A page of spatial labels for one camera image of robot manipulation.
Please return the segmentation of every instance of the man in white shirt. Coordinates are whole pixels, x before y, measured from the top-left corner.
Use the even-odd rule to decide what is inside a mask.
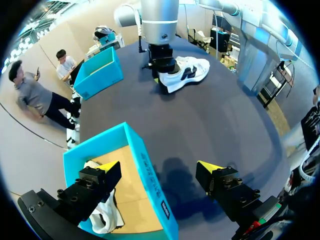
[[[69,81],[70,86],[73,86],[75,83],[75,79],[71,79],[70,73],[77,66],[77,62],[73,59],[72,56],[67,56],[67,53],[64,49],[61,49],[56,53],[56,58],[59,61],[59,64],[56,67],[56,73],[59,79],[64,82]]]

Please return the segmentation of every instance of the round table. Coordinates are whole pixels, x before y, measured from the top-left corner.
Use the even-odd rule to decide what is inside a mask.
[[[163,95],[151,70],[142,69],[149,57],[138,53],[138,43],[118,49],[124,80],[83,101],[80,140],[127,122],[144,140],[179,238],[230,239],[238,225],[206,197],[197,161],[232,166],[265,201],[289,177],[286,152],[266,110],[235,74],[185,39],[170,45],[174,57],[207,59],[207,77]]]

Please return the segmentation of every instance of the cyan cardboard box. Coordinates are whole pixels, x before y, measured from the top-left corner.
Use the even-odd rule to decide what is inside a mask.
[[[85,100],[124,79],[119,58],[113,47],[85,61],[76,76],[74,89]]]
[[[93,159],[99,162],[101,158],[113,158],[110,160],[120,161],[122,178],[115,187],[115,193],[117,207],[123,217],[124,226],[112,233],[96,234],[92,231],[92,224],[88,219],[81,222],[80,227],[91,234],[108,240],[177,240],[178,224],[161,189],[144,141],[126,122],[94,136],[64,153],[63,165],[67,187],[71,186],[75,179],[79,177],[78,172],[84,168],[86,161]],[[136,176],[131,174],[133,173],[132,169],[137,172]],[[134,203],[134,200],[129,201],[129,203],[128,201],[118,202],[120,197],[127,197],[127,195],[142,197],[135,199],[137,200],[136,205],[128,205]],[[152,213],[139,217],[138,211],[144,211],[148,208],[148,205]],[[128,220],[127,216],[133,217],[133,219]],[[128,234],[123,234],[126,233],[124,230],[130,228],[130,225],[133,224],[132,221],[137,226],[134,226],[131,230],[145,229],[144,225],[154,221],[154,218],[158,222],[152,224],[152,226],[157,225],[157,230],[140,230],[140,233],[130,231]]]

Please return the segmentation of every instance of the person in black shirt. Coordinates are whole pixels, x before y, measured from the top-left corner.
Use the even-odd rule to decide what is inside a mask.
[[[312,145],[320,135],[320,85],[313,90],[314,106],[305,117],[290,132],[282,137],[284,147],[296,147],[295,151],[288,157],[290,171],[300,166],[308,154]],[[317,156],[320,153],[317,145],[310,155]]]

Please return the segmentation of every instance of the white sneaker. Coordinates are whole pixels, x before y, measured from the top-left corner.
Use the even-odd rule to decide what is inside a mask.
[[[175,74],[159,72],[159,80],[166,86],[168,93],[181,89],[187,83],[202,81],[210,69],[210,63],[206,59],[178,56],[175,60],[180,67],[179,72]]]
[[[79,124],[79,123],[77,123],[77,124],[75,125],[74,130],[75,130],[76,132],[79,132],[79,131],[80,131],[80,124]]]

